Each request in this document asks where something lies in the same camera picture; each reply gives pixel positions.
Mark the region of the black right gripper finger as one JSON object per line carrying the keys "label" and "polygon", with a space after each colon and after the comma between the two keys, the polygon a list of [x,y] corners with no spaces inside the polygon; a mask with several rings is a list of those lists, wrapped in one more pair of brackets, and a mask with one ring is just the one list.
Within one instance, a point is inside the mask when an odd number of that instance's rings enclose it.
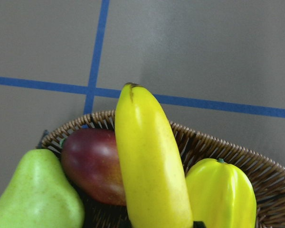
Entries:
{"label": "black right gripper finger", "polygon": [[194,221],[193,228],[206,228],[203,221]]}

